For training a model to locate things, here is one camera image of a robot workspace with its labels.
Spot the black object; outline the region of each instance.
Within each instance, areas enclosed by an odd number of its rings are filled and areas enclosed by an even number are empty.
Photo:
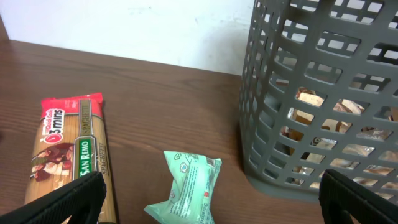
[[[7,224],[94,224],[106,195],[101,172],[90,172],[57,190],[0,217]]]
[[[319,202],[326,224],[398,223],[398,207],[333,169],[322,177]]]

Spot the white wall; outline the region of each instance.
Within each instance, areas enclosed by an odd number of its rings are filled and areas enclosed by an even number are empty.
[[[11,40],[240,75],[254,0],[0,0]]]

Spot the spaghetti package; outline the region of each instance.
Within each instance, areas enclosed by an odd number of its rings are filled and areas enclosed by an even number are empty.
[[[164,155],[174,178],[170,197],[144,210],[161,224],[215,224],[210,202],[221,159],[169,151]]]
[[[102,105],[101,93],[42,100],[25,203],[97,170],[107,191],[98,221],[116,223]]]

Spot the plastic basket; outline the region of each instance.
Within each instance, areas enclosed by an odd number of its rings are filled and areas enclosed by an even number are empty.
[[[391,120],[398,108],[397,12],[396,0],[255,1],[239,122],[244,170],[258,190],[318,200],[317,184],[332,168],[397,202],[398,190],[391,187],[398,183],[398,123]],[[298,99],[303,89],[323,102]],[[336,110],[343,100],[363,110]],[[301,123],[293,111],[313,119]],[[326,120],[349,128],[327,130]],[[364,136],[368,129],[382,131],[382,137]],[[291,138],[292,131],[301,137]],[[333,146],[318,147],[317,141]],[[369,152],[348,152],[350,147]],[[308,155],[323,159],[312,162]],[[335,159],[350,165],[334,166]]]

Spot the plastic bag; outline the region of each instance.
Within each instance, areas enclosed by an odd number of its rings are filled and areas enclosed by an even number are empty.
[[[161,224],[214,224],[210,202],[221,159],[170,151],[164,155],[174,178],[170,197],[144,211]]]

